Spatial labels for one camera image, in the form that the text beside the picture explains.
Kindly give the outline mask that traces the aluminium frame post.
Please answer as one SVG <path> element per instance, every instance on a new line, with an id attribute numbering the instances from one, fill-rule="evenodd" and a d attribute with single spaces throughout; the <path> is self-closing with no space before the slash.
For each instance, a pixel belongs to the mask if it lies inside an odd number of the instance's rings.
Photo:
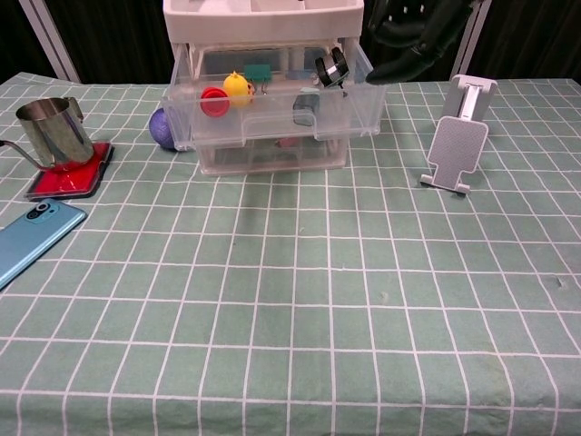
<path id="1" fill-rule="evenodd" d="M 45 0 L 18 0 L 56 77 L 81 83 L 79 74 Z"/>
<path id="2" fill-rule="evenodd" d="M 473 4 L 473 11 L 460 40 L 455 62 L 450 72 L 450 78 L 453 78 L 457 74 L 466 74 L 468 72 L 491 3 L 492 0 L 476 0 Z"/>

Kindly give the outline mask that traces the white drawer organizer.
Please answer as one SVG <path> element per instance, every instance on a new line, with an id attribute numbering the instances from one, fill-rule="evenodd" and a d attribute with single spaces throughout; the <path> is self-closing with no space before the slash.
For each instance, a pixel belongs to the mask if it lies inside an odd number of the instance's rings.
<path id="1" fill-rule="evenodd" d="M 162 11 L 175 62 L 178 45 L 338 42 L 341 52 L 349 45 L 360 47 L 364 4 L 363 0 L 162 0 Z"/>

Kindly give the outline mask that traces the green white checked tablecloth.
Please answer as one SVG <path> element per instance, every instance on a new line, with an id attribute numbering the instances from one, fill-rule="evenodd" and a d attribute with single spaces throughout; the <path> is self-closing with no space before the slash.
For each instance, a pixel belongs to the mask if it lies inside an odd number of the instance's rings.
<path id="1" fill-rule="evenodd" d="M 447 87 L 390 87 L 344 168 L 210 177 L 159 85 L 73 95 L 86 221 L 0 292 L 0 436 L 581 436 L 581 85 L 503 81 L 467 197 L 419 184 Z"/>

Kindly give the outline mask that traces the white grey phone stand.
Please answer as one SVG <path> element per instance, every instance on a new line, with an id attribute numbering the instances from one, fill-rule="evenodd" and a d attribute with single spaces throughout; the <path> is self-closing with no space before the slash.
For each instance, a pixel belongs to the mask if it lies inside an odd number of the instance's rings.
<path id="1" fill-rule="evenodd" d="M 435 170 L 423 174 L 421 183 L 470 193 L 470 186 L 461 182 L 461 176 L 477 169 L 488 136 L 483 118 L 496 90 L 497 82 L 492 79 L 464 74 L 451 79 L 428 153 L 428 163 Z"/>

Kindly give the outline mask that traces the green binder clip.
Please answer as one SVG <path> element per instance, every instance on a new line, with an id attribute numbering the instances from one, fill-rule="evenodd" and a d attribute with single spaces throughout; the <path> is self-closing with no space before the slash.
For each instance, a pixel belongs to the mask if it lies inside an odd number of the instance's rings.
<path id="1" fill-rule="evenodd" d="M 247 64 L 243 70 L 244 77 L 254 86 L 259 86 L 263 94 L 267 94 L 268 85 L 272 80 L 271 67 L 268 64 Z"/>

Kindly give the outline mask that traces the red round cap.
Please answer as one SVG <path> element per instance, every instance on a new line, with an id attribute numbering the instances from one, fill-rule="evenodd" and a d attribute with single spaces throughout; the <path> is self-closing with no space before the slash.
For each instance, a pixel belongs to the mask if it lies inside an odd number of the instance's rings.
<path id="1" fill-rule="evenodd" d="M 222 117 L 230 109 L 230 99 L 222 88 L 209 86 L 202 91 L 200 107 L 209 117 Z"/>

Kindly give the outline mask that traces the yellow duck toy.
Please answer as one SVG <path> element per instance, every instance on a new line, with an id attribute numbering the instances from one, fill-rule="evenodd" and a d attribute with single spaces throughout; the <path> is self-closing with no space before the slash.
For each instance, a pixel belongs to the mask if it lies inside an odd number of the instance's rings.
<path id="1" fill-rule="evenodd" d="M 222 89 L 236 108 L 244 107 L 253 101 L 254 86 L 242 74 L 230 73 L 222 83 Z"/>

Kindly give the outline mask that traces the blue smartphone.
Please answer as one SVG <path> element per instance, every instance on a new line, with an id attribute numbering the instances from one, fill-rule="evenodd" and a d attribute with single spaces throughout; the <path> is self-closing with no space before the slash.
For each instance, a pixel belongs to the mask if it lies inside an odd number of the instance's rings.
<path id="1" fill-rule="evenodd" d="M 0 230 L 0 291 L 86 218 L 80 208 L 45 199 Z"/>

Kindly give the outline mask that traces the red ink pad tray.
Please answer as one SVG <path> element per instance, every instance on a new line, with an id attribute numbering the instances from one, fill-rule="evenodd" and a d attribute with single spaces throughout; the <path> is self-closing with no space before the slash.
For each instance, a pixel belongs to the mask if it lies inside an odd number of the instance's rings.
<path id="1" fill-rule="evenodd" d="M 95 143 L 94 157 L 85 165 L 65 172 L 39 172 L 25 192 L 25 199 L 38 202 L 45 198 L 67 200 L 93 196 L 113 153 L 110 143 Z"/>

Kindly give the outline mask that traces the purple ball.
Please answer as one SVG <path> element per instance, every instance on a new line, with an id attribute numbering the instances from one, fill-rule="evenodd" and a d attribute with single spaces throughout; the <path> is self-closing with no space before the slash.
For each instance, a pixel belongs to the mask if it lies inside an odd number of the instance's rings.
<path id="1" fill-rule="evenodd" d="M 152 139 L 164 150 L 175 152 L 176 148 L 172 131 L 162 107 L 156 109 L 149 120 L 149 132 Z"/>

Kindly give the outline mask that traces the clear plastic drawer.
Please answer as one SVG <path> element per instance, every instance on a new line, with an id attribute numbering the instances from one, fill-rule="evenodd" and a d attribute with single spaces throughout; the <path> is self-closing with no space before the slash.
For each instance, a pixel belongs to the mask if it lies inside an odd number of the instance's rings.
<path id="1" fill-rule="evenodd" d="M 202 173 L 212 176 L 319 171 L 343 167 L 349 144 L 347 136 L 260 139 L 243 147 L 201 149 L 197 157 Z"/>
<path id="2" fill-rule="evenodd" d="M 330 53 L 340 43 L 288 46 L 178 45 L 171 84 L 162 98 L 175 148 L 179 151 L 243 147 L 250 140 L 310 136 L 326 140 L 377 134 L 384 109 L 386 89 L 365 81 L 371 70 L 358 45 L 342 52 L 350 73 L 342 87 L 323 87 L 315 59 Z M 232 72 L 243 74 L 247 64 L 268 64 L 272 80 L 267 94 L 254 86 L 253 101 L 241 108 L 231 105 L 228 113 L 214 118 L 200 107 L 202 91 L 222 88 Z M 319 111 L 312 127 L 296 125 L 292 106 L 299 94 L 318 94 Z"/>

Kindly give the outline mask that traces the dark grey small box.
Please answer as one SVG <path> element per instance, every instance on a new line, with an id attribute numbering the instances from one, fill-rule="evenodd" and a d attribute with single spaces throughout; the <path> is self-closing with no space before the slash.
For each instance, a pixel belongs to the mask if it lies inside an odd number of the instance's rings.
<path id="1" fill-rule="evenodd" d="M 292 106 L 292 118 L 296 125 L 312 127 L 319 111 L 318 94 L 299 94 Z"/>

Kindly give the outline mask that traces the stainless steel gooseneck pitcher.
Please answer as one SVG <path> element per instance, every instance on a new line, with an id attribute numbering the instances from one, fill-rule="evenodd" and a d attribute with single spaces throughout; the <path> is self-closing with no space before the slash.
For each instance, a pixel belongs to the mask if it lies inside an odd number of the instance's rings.
<path id="1" fill-rule="evenodd" d="M 74 97 L 35 100 L 19 107 L 15 116 L 37 159 L 11 141 L 0 140 L 0 147 L 17 151 L 39 171 L 70 171 L 94 157 L 94 145 L 83 127 L 83 112 Z"/>

